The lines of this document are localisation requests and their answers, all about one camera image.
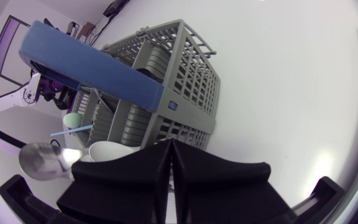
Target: gray plastic basket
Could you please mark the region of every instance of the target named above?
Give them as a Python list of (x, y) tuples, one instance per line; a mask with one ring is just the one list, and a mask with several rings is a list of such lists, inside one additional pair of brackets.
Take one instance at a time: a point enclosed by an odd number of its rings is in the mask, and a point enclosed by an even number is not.
[(82, 125), (93, 125), (76, 134), (84, 147), (107, 140), (144, 148), (175, 138), (206, 148), (215, 127), (220, 79), (208, 62), (216, 52), (193, 29), (182, 20), (146, 27), (102, 51), (160, 82), (164, 91), (155, 113), (102, 95), (114, 115), (105, 113), (94, 92), (79, 93), (73, 112), (83, 114)]

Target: white table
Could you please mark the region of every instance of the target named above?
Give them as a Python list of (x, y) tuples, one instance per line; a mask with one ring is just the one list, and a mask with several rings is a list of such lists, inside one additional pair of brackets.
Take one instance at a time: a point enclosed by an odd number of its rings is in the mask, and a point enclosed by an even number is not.
[(291, 207), (325, 175), (349, 188), (358, 169), (357, 1), (131, 0), (95, 47), (175, 19), (218, 52), (208, 152), (267, 162), (269, 182)]

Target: metal spoon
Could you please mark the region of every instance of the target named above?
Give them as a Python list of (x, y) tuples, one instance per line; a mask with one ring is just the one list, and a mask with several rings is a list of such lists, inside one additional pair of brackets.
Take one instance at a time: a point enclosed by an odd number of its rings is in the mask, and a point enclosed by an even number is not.
[(88, 148), (67, 149), (48, 143), (30, 143), (19, 153), (22, 170), (36, 180), (68, 177), (70, 167), (88, 153)]

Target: purple window frame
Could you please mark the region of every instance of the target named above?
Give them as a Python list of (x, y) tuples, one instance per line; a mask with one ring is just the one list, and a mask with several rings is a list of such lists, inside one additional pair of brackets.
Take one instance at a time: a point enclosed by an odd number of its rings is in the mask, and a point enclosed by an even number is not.
[(20, 25), (24, 25), (26, 27), (30, 26), (27, 23), (21, 21), (20, 19), (15, 18), (14, 16), (9, 16), (5, 22), (4, 28), (1, 31), (1, 34), (0, 34), (0, 77), (13, 83), (13, 84), (22, 86), (21, 83), (2, 74), (2, 68), (4, 66), (6, 54), (9, 50), (9, 47), (11, 46), (11, 43), (12, 43), (13, 37), (15, 36), (17, 28), (19, 28)]

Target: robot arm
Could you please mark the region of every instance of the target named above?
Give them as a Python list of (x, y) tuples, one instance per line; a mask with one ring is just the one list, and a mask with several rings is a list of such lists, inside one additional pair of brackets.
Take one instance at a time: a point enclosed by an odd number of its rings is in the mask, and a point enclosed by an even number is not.
[[(33, 106), (37, 104), (37, 101), (40, 96), (39, 82), (41, 74), (36, 73), (30, 79), (29, 82), (22, 85), (15, 91), (7, 93), (3, 96), (0, 96), (0, 112), (6, 109), (12, 108), (14, 106)], [(10, 137), (9, 135), (0, 131), (0, 148), (17, 154), (20, 151), (20, 148), (23, 147), (25, 143)]]

